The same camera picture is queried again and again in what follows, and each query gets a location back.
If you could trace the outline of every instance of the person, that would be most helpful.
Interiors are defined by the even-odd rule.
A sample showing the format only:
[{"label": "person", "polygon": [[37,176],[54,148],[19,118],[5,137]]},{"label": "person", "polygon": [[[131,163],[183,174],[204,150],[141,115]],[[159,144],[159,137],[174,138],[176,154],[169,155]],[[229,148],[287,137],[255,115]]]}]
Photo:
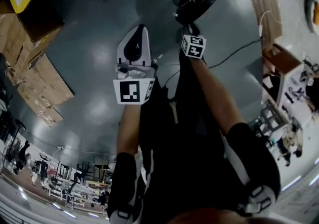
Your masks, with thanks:
[{"label": "person", "polygon": [[301,129],[294,124],[289,126],[290,132],[288,133],[289,141],[291,142],[291,146],[297,146],[296,151],[294,154],[297,158],[300,158],[303,154],[303,145],[304,145],[304,138]]},{"label": "person", "polygon": [[98,202],[100,203],[100,205],[105,206],[105,204],[108,202],[109,195],[110,193],[106,191],[99,196]]},{"label": "person", "polygon": [[291,152],[290,152],[290,142],[289,140],[285,137],[280,138],[279,141],[277,142],[277,146],[280,151],[280,156],[278,157],[278,161],[283,157],[286,161],[286,166],[290,166],[290,158],[291,158]]},{"label": "person", "polygon": [[18,159],[15,165],[15,169],[13,170],[14,173],[17,175],[19,173],[19,170],[22,170],[25,166],[27,161],[30,158],[30,154],[25,154],[25,151],[30,147],[29,141],[25,141],[24,147],[19,151]]},{"label": "person", "polygon": [[[272,155],[205,62],[186,57],[182,50],[179,62],[172,100],[156,78],[148,102],[124,108],[107,211],[110,222],[281,223],[252,217],[267,216],[281,190]],[[146,185],[141,182],[139,146]]]},{"label": "person", "polygon": [[313,74],[309,79],[312,83],[306,86],[306,95],[308,99],[306,102],[312,111],[319,110],[319,73]]},{"label": "person", "polygon": [[90,166],[87,165],[87,166],[81,171],[81,173],[76,172],[76,173],[74,174],[73,184],[72,184],[71,187],[68,189],[68,193],[69,193],[69,194],[71,194],[71,192],[72,192],[74,186],[78,183],[78,180],[79,180],[79,182],[80,182],[82,185],[84,185],[84,183],[85,183],[85,178],[86,178],[86,176],[87,176],[87,174],[88,174],[88,172],[89,172],[89,169],[90,169]]}]

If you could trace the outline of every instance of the gray floor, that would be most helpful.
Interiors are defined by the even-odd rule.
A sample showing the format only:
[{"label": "gray floor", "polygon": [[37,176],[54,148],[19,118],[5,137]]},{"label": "gray floor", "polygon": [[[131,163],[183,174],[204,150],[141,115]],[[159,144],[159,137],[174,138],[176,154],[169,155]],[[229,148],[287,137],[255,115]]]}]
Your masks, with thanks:
[{"label": "gray floor", "polygon": [[[65,26],[47,49],[47,55],[75,98],[56,109],[64,120],[48,128],[19,95],[11,101],[12,112],[27,130],[51,145],[87,152],[116,152],[116,135],[123,106],[117,105],[112,80],[116,74],[116,48],[125,34],[143,23],[149,30],[152,57],[159,60],[158,77],[163,85],[179,70],[178,52],[181,26],[172,14],[171,0],[59,0],[56,6]],[[217,0],[197,24],[207,38],[205,60],[219,63],[230,53],[257,40],[257,20],[250,0]],[[247,121],[260,112],[262,89],[261,45],[256,43],[233,56],[212,72],[235,97]],[[178,76],[169,83],[174,95]],[[22,133],[48,154],[56,148]],[[64,164],[92,160],[95,154],[63,150],[55,157]]]}]

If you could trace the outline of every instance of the ceiling light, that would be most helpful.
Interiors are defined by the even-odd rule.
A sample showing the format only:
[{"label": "ceiling light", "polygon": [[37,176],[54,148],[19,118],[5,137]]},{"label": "ceiling light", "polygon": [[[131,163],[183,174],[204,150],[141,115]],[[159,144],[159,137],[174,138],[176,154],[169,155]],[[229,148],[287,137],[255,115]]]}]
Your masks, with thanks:
[{"label": "ceiling light", "polygon": [[56,203],[52,203],[52,206],[58,208],[58,209],[61,209],[61,207],[59,207]]},{"label": "ceiling light", "polygon": [[309,186],[314,184],[316,182],[316,180],[318,180],[318,179],[319,179],[319,174],[317,174],[317,176],[309,183]]},{"label": "ceiling light", "polygon": [[67,215],[69,215],[70,217],[72,217],[72,218],[75,218],[76,219],[76,216],[74,216],[73,214],[71,214],[71,213],[69,213],[69,212],[67,212],[67,211],[63,211],[65,214],[67,214]]},{"label": "ceiling light", "polygon": [[287,186],[285,186],[281,191],[286,190],[287,188],[289,188],[291,185],[293,185],[294,183],[296,183],[297,181],[299,181],[301,179],[301,175],[298,176],[296,179],[294,179],[290,184],[288,184]]},{"label": "ceiling light", "polygon": [[25,193],[21,192],[21,196],[22,196],[25,200],[27,200]]},{"label": "ceiling light", "polygon": [[96,214],[92,214],[92,213],[88,213],[89,215],[93,216],[93,217],[99,217],[98,215]]}]

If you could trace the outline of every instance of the black shirt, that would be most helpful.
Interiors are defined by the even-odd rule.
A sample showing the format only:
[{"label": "black shirt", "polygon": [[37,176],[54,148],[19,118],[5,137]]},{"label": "black shirt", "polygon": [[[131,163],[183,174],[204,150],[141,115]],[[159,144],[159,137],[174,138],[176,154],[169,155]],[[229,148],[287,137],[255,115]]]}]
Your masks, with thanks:
[{"label": "black shirt", "polygon": [[[177,129],[170,131],[169,135],[163,140],[173,142],[153,151],[154,169],[150,186],[143,196],[142,224],[167,223],[183,212],[199,208],[237,211],[239,203],[247,202],[248,191],[224,158],[219,134],[210,138],[184,134]],[[280,191],[278,167],[264,143],[255,137],[248,125],[242,123],[233,126],[227,141],[244,164],[251,180],[256,184],[268,185],[277,197]],[[132,166],[127,160],[119,162],[119,157],[113,176],[109,216],[116,208],[110,204],[119,203],[118,191],[127,187],[123,180],[128,181],[125,173]]]},{"label": "black shirt", "polygon": [[319,109],[319,79],[315,78],[312,86],[306,87],[306,94],[314,104],[316,110]]}]

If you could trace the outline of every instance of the leg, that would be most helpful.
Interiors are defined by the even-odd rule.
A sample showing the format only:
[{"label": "leg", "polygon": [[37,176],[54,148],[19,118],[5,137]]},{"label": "leg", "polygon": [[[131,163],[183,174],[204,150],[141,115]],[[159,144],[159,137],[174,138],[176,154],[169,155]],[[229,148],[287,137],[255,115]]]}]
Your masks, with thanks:
[{"label": "leg", "polygon": [[180,76],[174,97],[178,122],[189,132],[216,135],[219,126],[207,105],[201,85],[188,57],[179,53]]},{"label": "leg", "polygon": [[24,147],[19,151],[19,159],[24,162],[25,161],[25,151],[29,148],[30,144],[28,141],[25,142]]},{"label": "leg", "polygon": [[80,176],[79,173],[75,173],[75,174],[74,174],[73,184],[71,185],[71,187],[70,187],[69,190],[68,190],[68,193],[69,193],[69,194],[71,194],[71,192],[72,192],[72,190],[73,190],[75,184],[77,184],[77,182],[78,182],[78,177],[79,177],[79,176]]},{"label": "leg", "polygon": [[174,125],[172,109],[168,104],[167,95],[156,78],[150,99],[142,106],[140,118],[139,145],[147,174],[151,168],[151,150],[159,152],[162,147],[169,145],[165,138],[172,125]]}]

